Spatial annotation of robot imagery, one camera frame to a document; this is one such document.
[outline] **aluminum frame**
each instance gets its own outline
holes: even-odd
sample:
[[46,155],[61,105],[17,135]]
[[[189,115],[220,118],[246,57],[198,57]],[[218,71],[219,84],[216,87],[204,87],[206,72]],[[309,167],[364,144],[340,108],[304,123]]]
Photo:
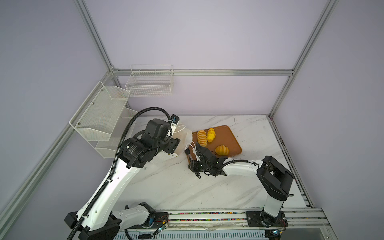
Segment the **aluminum frame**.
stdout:
[[[107,68],[107,73],[102,78],[102,82],[106,83],[110,80],[114,81],[116,86],[121,87],[120,83],[118,81],[118,76],[126,76],[131,74],[131,70],[119,70],[115,69],[113,65],[111,64],[111,61],[107,55],[107,52],[105,50],[105,47],[101,41],[101,38],[96,30],[95,24],[91,18],[91,15],[89,13],[89,10],[86,6],[86,3],[84,0],[74,0],[76,7],[79,10],[79,13],[84,21],[85,26],[87,27],[87,30],[89,31],[89,34],[97,48],[97,51],[100,54],[100,57],[104,63],[104,65]],[[277,98],[275,104],[273,105],[273,108],[271,109],[271,112],[269,113],[269,120],[271,127],[274,131],[274,134],[276,136],[277,141],[279,142],[279,145],[287,159],[288,164],[290,165],[291,170],[293,171],[295,175],[295,179],[298,181],[299,189],[302,191],[302,194],[304,194],[307,197],[308,203],[311,207],[313,207],[313,204],[311,200],[308,197],[308,194],[304,188],[304,185],[301,182],[300,176],[297,173],[297,170],[295,166],[293,165],[293,162],[291,161],[291,158],[288,154],[288,151],[285,148],[285,145],[280,137],[280,134],[277,131],[277,128],[273,122],[273,116],[275,115],[278,107],[280,106],[282,100],[286,96],[290,86],[292,85],[295,77],[297,76],[298,72],[300,71],[302,65],[304,64],[307,56],[309,55],[309,52],[311,51],[314,43],[316,42],[322,28],[324,27],[326,21],[330,17],[332,11],[334,10],[338,0],[328,0],[326,6],[324,7],[320,18],[318,19],[312,33],[310,34],[307,43],[305,44],[298,60],[296,61],[296,64],[293,68],[293,70],[174,70],[175,76],[288,76],[288,79],[281,90],[279,97]],[[86,109],[87,105],[90,103],[90,101],[93,99],[93,96],[95,93],[97,93],[99,89],[94,89],[87,99],[83,102],[81,105],[81,109]],[[15,196],[12,198],[10,203],[6,206],[4,211],[0,215],[0,240],[5,237],[5,235],[8,233],[12,225],[16,222],[18,217],[21,215],[22,211],[24,210],[25,206],[33,196],[35,190],[39,186],[40,182],[44,179],[45,175],[49,172],[51,169],[51,166],[54,164],[57,156],[60,154],[61,150],[65,147],[68,140],[70,139],[72,133],[74,133],[74,129],[69,126],[69,124],[64,128],[62,133],[59,135],[59,137],[56,139],[56,141],[53,143],[53,145],[50,147],[48,152],[45,154],[45,156],[42,158],[42,160],[39,162],[39,164],[36,166],[36,168],[33,170],[33,172],[30,174],[28,179],[24,182],[22,187],[19,189],[19,191],[15,194]],[[310,212],[312,210],[317,209],[304,209],[304,211]],[[302,220],[298,220],[299,222],[306,222],[306,223],[294,223],[290,227],[294,228],[304,228],[304,227],[313,227],[311,226],[309,221],[306,221],[306,217],[301,218]],[[322,232],[324,237],[331,238],[333,240],[337,240],[336,235],[334,234],[331,226],[322,228]]]

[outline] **robotic arm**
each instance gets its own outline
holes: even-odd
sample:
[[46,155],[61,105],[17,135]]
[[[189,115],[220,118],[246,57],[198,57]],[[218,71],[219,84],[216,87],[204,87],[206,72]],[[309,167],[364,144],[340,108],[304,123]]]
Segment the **robotic arm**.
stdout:
[[[135,225],[143,228],[151,227],[155,210],[145,202],[132,209],[112,211],[112,208],[125,187],[146,162],[151,161],[162,151],[168,154],[174,153],[180,142],[178,138],[172,138],[178,122],[179,117],[176,115],[172,115],[168,122],[160,119],[150,120],[145,130],[122,142],[112,178],[107,174],[89,201],[79,211],[71,212],[65,218],[65,222],[71,229],[81,232],[80,240],[108,240],[113,239],[119,231]],[[218,175],[257,176],[268,192],[266,204],[260,214],[262,224],[265,227],[273,226],[283,202],[289,197],[288,193],[293,181],[291,172],[271,156],[266,156],[260,163],[256,163],[227,157],[217,158],[199,144],[195,151],[197,160],[192,160],[188,168],[197,176],[200,172],[206,171],[215,177]],[[99,194],[105,181],[109,183]],[[99,197],[85,216],[84,212],[97,194]],[[166,225],[155,231],[154,235],[164,228]],[[73,235],[71,233],[68,239],[72,239]]]

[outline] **vent grille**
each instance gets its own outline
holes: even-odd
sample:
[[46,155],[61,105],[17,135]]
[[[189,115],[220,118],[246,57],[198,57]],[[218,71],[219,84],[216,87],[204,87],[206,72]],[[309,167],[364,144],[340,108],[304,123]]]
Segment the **vent grille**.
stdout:
[[[133,240],[138,240],[139,235],[149,232],[129,232]],[[220,240],[257,240],[268,239],[264,236],[264,230],[216,230],[216,231],[164,231],[157,234],[154,239],[173,240],[200,240],[200,239],[220,239]],[[119,232],[114,239],[127,239],[124,232]]]

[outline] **white marble surface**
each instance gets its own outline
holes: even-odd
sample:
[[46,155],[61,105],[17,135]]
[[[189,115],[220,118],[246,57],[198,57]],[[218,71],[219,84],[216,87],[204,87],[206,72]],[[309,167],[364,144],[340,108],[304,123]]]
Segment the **white marble surface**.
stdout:
[[[139,117],[133,132],[144,130],[156,117]],[[243,152],[235,159],[263,159],[273,156],[289,169],[269,122],[264,115],[252,116],[181,116],[190,130],[228,125]],[[188,168],[186,155],[166,161],[152,160],[129,183],[114,209],[126,204],[135,206],[147,202],[156,210],[245,209],[263,207],[267,193],[259,179],[230,176],[206,176],[198,179]],[[306,207],[300,191],[292,184],[284,207]]]

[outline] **croissant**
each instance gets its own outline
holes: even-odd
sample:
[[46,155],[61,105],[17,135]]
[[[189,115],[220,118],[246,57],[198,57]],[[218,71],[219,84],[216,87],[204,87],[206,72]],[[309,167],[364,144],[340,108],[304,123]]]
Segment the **croissant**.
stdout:
[[215,149],[215,152],[218,155],[228,155],[229,154],[229,149],[228,149],[228,147],[226,147],[224,145],[220,145],[220,146],[217,146],[217,148]]
[[213,128],[210,128],[207,133],[207,141],[212,142],[216,137],[215,130]]
[[204,130],[200,130],[199,132],[197,132],[197,142],[202,147],[207,146],[207,134],[205,133]]

